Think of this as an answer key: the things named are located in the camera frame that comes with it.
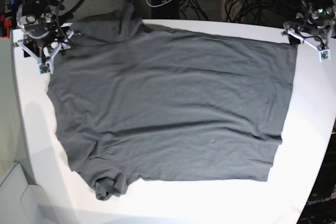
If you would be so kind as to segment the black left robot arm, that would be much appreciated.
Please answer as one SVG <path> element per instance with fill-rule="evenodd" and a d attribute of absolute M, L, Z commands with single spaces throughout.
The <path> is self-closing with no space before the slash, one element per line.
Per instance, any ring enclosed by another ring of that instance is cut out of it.
<path fill-rule="evenodd" d="M 331 60 L 329 42 L 335 36 L 335 0 L 300 0 L 296 19 L 284 23 L 283 35 L 292 46 L 307 44 L 319 61 Z"/>

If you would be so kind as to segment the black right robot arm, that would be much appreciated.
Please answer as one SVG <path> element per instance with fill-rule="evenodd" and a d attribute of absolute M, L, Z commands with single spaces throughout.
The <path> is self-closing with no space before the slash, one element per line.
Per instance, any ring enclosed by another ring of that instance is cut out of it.
<path fill-rule="evenodd" d="M 85 0 L 79 0 L 60 15 L 65 8 L 64 1 L 29 0 L 17 9 L 16 24 L 23 32 L 23 39 L 15 42 L 14 46 L 21 48 L 25 56 L 36 60 L 39 74 L 52 74 L 58 53 L 73 47 L 71 38 L 75 32 L 63 24 L 73 18 L 74 12 Z"/>

